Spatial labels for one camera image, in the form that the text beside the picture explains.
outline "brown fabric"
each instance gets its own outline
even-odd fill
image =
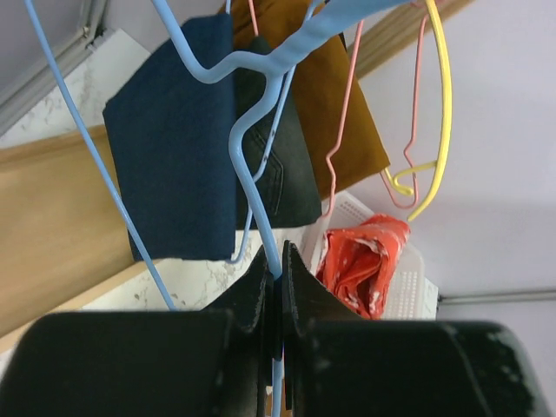
[[[311,0],[255,0],[260,34],[276,48],[301,27],[310,3]],[[234,1],[231,14],[234,47],[246,49],[255,37],[248,1]],[[295,105],[322,198],[330,194],[331,178],[325,158],[338,136],[348,72],[349,57],[340,37],[335,36],[297,66],[292,83]],[[390,163],[356,80],[342,144],[332,162],[337,175],[336,191],[380,172]]]

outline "yellow hanger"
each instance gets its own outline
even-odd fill
[[[438,159],[436,161],[424,163],[413,168],[403,169],[398,174],[392,177],[388,169],[384,169],[386,178],[393,189],[402,195],[411,196],[414,194],[414,189],[410,186],[400,184],[400,178],[404,175],[412,175],[420,171],[435,168],[433,182],[431,188],[428,190],[427,195],[417,208],[411,212],[407,220],[411,222],[435,198],[436,193],[442,182],[442,176],[446,169],[448,158],[448,150],[450,147],[450,134],[452,131],[452,76],[450,72],[450,62],[448,59],[448,49],[446,45],[446,38],[444,36],[444,29],[442,28],[442,21],[436,3],[434,0],[425,0],[430,17],[431,25],[433,26],[434,39],[436,41],[436,49],[438,50],[438,58],[440,63],[440,76],[442,80],[442,127],[440,130],[440,146],[438,150]]]

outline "wooden panel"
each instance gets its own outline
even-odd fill
[[[138,262],[129,268],[125,268],[123,271],[117,273],[114,276],[111,276],[106,281],[101,282],[100,284],[95,285],[93,288],[88,289],[87,291],[79,294],[78,296],[72,298],[71,300],[66,301],[65,303],[59,305],[56,308],[51,309],[48,313],[56,313],[61,311],[75,311],[79,310],[80,308],[90,304],[94,300],[96,300],[101,295],[108,293],[110,290],[119,287],[124,282],[135,278],[139,274],[143,273],[147,267],[145,266],[144,262]],[[38,317],[34,317],[31,321],[25,323],[21,327],[17,328],[16,330],[12,330],[4,337],[0,338],[0,354],[5,352],[6,350],[12,349],[15,344],[21,339],[23,333],[27,331],[27,329],[33,324],[36,320],[42,317],[44,314],[40,314]]]
[[[113,179],[103,126],[90,130]],[[133,261],[123,220],[78,133],[0,151],[0,335]]]
[[[442,22],[454,15],[473,0],[445,0],[437,2]],[[385,63],[392,56],[398,54],[411,43],[417,41],[420,21],[427,13],[427,8],[415,7],[412,4],[403,4],[388,13],[375,26],[369,29],[362,37],[357,56],[355,73],[358,78],[363,78],[375,68]],[[426,31],[431,29],[427,24]],[[348,53],[353,52],[353,45],[348,48]]]

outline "white basket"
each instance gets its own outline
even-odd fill
[[[351,228],[373,215],[362,202],[343,191],[336,195],[334,212],[309,226],[301,249],[303,261],[314,275],[321,260],[324,233],[330,228]],[[382,319],[434,319],[438,288],[425,278],[425,264],[411,243],[404,247],[392,277]]]

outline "clothing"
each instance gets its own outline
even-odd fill
[[[230,16],[194,18],[182,32],[204,67],[232,52]],[[198,82],[168,40],[108,101],[103,115],[123,202],[150,255],[229,259],[236,205],[228,154],[233,77]]]
[[[311,0],[255,0],[260,34],[272,48],[276,48],[301,27],[311,3]],[[254,37],[248,2],[233,2],[231,15],[234,18],[234,47],[245,49]],[[348,72],[349,57],[340,38],[335,36],[297,66],[292,83],[295,105],[322,198],[330,193],[331,176],[325,158],[338,136]],[[337,192],[389,165],[365,96],[356,80],[342,144],[332,162],[337,174]]]
[[[266,55],[272,49],[264,38],[258,36],[248,50]],[[266,79],[260,72],[237,69],[234,72],[234,82],[235,111],[239,119],[261,99]],[[243,137],[243,154],[252,175],[261,164],[274,118],[275,108]],[[321,216],[321,198],[291,96],[286,100],[267,166],[256,186],[273,228],[297,228],[314,223]],[[247,197],[238,179],[238,229],[244,228],[247,211]],[[255,222],[251,222],[251,228],[256,228]]]
[[[355,228],[328,230],[316,278],[361,317],[380,319],[408,237],[407,223],[389,215],[374,215]]]

